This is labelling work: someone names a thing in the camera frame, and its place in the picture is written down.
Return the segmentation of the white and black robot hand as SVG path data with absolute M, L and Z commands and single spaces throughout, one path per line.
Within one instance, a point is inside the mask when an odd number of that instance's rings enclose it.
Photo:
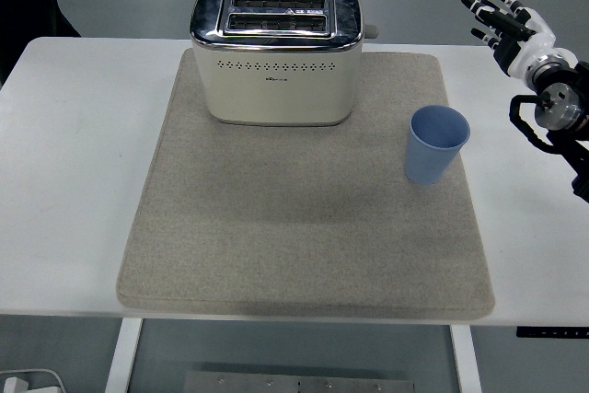
M 461 0 L 484 26 L 471 34 L 492 50 L 495 62 L 508 76 L 523 79 L 528 66 L 538 57 L 556 53 L 555 34 L 533 8 L 519 0 Z

